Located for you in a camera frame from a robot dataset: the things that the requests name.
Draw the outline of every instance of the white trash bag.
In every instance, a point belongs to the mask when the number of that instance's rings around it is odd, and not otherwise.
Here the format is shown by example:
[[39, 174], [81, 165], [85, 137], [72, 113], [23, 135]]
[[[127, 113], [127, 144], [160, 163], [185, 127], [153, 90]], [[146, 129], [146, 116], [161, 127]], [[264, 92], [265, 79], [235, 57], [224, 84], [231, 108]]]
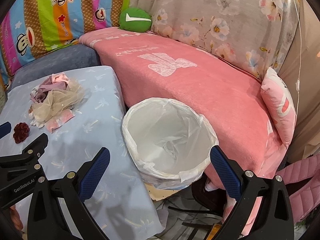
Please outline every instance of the white trash bag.
[[158, 189], [182, 189], [199, 179], [218, 145], [209, 121], [174, 99], [149, 98], [132, 106], [122, 131], [143, 180]]

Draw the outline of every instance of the blue tablecloth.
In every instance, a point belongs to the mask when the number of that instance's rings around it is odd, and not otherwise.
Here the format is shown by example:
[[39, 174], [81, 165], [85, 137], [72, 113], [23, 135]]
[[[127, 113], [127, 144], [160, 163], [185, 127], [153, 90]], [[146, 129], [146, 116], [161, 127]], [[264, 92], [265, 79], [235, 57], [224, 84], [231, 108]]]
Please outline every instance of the blue tablecloth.
[[[13, 127], [19, 122], [30, 125], [27, 112], [31, 105], [30, 92], [45, 78], [15, 87], [9, 92], [0, 115], [0, 124], [9, 121], [12, 125], [12, 132], [0, 140], [0, 155], [20, 154], [45, 132], [49, 144], [39, 163], [48, 179], [58, 179], [68, 171], [77, 171], [101, 147], [106, 147], [111, 154], [110, 165], [92, 198], [85, 201], [93, 218], [111, 240], [143, 240], [160, 233], [164, 227], [122, 137], [124, 104], [114, 71], [108, 66], [97, 66], [65, 71], [65, 74], [76, 78], [88, 90], [88, 100], [75, 110], [76, 116], [52, 134], [46, 128], [30, 126], [29, 137], [15, 144]], [[31, 196], [16, 205], [24, 231], [30, 200]], [[72, 233], [81, 237], [64, 201], [60, 204]]]

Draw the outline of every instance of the round green cushion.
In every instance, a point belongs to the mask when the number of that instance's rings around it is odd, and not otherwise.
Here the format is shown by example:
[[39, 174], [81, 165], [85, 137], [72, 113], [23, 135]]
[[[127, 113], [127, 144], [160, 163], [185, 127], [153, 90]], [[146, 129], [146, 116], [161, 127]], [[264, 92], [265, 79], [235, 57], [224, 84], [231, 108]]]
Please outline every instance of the round green cushion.
[[127, 8], [119, 17], [119, 28], [130, 32], [144, 33], [151, 24], [151, 16], [139, 8]]

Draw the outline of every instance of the pink quilted strap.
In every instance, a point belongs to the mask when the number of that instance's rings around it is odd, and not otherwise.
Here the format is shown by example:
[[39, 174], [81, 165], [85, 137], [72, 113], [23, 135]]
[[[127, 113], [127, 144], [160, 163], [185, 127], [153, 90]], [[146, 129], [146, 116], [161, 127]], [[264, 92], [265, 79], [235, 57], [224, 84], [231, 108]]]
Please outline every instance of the pink quilted strap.
[[294, 223], [304, 219], [320, 204], [320, 170], [300, 190], [290, 196]]
[[285, 184], [289, 184], [311, 178], [318, 170], [320, 170], [320, 155], [295, 162], [276, 174], [283, 178]]

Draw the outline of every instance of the blue gripper pad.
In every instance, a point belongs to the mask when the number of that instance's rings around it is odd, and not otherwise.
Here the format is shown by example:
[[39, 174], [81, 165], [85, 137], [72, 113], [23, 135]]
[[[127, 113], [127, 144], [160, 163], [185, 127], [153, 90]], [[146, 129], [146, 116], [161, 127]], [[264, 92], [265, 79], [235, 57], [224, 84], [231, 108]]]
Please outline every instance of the blue gripper pad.
[[80, 182], [79, 198], [82, 203], [92, 197], [110, 163], [110, 152], [104, 149]]
[[212, 147], [210, 151], [210, 160], [216, 170], [222, 184], [224, 185], [228, 195], [239, 201], [241, 198], [241, 182], [237, 175], [231, 169], [228, 161], [221, 154], [217, 147]]
[[0, 125], [0, 139], [11, 132], [11, 124], [9, 122], [5, 122]]

